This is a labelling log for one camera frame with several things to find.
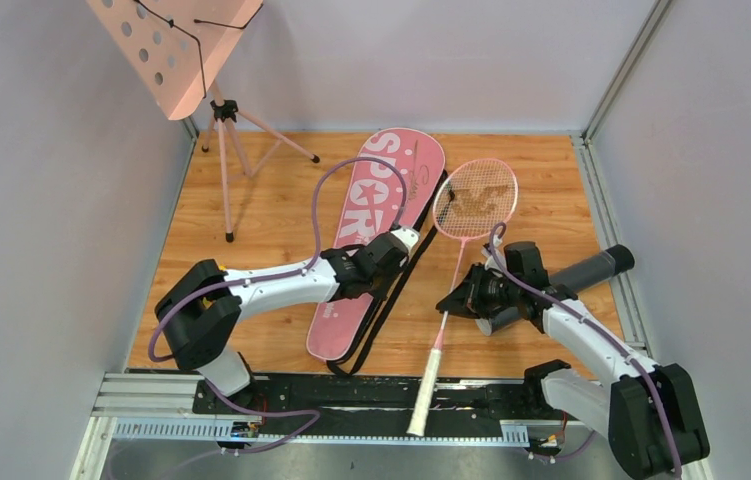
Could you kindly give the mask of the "black shuttlecock tube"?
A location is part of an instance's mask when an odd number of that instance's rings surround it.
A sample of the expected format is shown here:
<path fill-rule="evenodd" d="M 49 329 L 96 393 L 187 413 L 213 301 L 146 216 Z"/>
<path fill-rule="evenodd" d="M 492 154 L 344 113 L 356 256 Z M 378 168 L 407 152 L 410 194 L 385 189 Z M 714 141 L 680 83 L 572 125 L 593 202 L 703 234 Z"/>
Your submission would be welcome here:
<path fill-rule="evenodd" d="M 635 258 L 632 252 L 620 244 L 613 245 L 554 274 L 549 274 L 543 268 L 540 250 L 533 242 L 508 244 L 505 247 L 504 256 L 507 271 L 517 278 L 528 282 L 538 279 L 543 286 L 562 285 L 575 293 L 606 282 L 635 266 Z M 487 269 L 496 269 L 502 273 L 502 270 L 496 265 Z M 490 336 L 530 315 L 531 312 L 528 308 L 520 309 L 517 306 L 514 309 L 506 310 L 495 318 L 476 319 L 476 324 L 483 334 Z"/>

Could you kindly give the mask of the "pink racket cover bag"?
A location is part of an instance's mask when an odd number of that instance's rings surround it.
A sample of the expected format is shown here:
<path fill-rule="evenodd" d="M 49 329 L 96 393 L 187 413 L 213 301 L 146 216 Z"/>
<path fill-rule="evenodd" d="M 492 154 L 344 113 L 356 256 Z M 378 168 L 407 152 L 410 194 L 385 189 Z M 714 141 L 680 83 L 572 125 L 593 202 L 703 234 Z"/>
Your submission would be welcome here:
<path fill-rule="evenodd" d="M 430 211 L 433 195 L 448 176 L 441 144 L 425 132 L 393 127 L 371 135 L 358 155 L 390 163 L 400 171 L 405 182 L 400 183 L 391 170 L 380 164 L 355 164 L 334 246 L 367 244 L 377 234 L 387 231 L 404 193 L 408 198 L 400 224 L 420 231 Z M 317 306 L 306 348 L 311 356 L 325 362 L 329 372 L 339 377 L 351 377 L 361 370 L 412 270 L 436 233 L 435 228 L 429 229 L 415 248 L 409 265 L 387 292 Z"/>

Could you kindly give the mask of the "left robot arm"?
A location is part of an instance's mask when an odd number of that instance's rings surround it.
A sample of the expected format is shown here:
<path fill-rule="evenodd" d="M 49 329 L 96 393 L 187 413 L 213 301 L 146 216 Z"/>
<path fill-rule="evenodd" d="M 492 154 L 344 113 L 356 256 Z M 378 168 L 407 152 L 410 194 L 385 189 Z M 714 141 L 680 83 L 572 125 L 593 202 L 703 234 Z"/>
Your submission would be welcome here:
<path fill-rule="evenodd" d="M 294 264 L 224 270 L 215 260 L 196 263 L 155 307 L 152 338 L 164 338 L 181 371 L 201 373 L 234 413 L 249 411 L 257 386 L 242 355 L 228 349 L 235 326 L 250 317 L 298 304 L 380 296 L 405 269 L 420 239 L 409 227 L 377 235 L 347 251 L 331 248 Z"/>

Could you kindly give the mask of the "pink badminton racket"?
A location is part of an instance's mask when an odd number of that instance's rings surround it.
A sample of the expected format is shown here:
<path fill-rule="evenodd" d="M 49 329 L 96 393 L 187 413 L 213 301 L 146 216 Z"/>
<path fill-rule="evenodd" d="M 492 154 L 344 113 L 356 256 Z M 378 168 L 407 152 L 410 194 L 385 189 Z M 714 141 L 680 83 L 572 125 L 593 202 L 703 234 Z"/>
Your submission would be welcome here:
<path fill-rule="evenodd" d="M 472 160 L 447 177 L 435 196 L 433 214 L 437 231 L 460 244 L 450 289 L 457 286 L 467 244 L 488 235 L 496 224 L 508 221 L 515 211 L 517 199 L 515 173 L 499 159 Z M 425 435 L 441 363 L 450 310 L 446 307 L 438 310 L 442 313 L 440 327 L 429 352 L 406 430 L 414 437 Z"/>

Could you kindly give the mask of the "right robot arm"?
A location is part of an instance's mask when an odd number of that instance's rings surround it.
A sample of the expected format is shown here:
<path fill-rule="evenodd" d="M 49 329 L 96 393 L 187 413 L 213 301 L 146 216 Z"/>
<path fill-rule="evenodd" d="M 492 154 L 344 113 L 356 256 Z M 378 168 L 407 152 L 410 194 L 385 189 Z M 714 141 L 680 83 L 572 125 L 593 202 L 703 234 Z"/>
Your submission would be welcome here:
<path fill-rule="evenodd" d="M 526 320 L 566 347 L 594 376 L 587 380 L 562 360 L 527 369 L 528 384 L 521 393 L 528 413 L 543 418 L 561 410 L 574 416 L 608 441 L 632 479 L 677 474 L 710 455 L 689 373 L 627 345 L 579 297 L 634 267 L 627 247 L 613 245 L 555 273 L 546 270 L 532 241 L 483 252 L 485 262 L 473 264 L 437 310 L 475 320 L 487 336 Z"/>

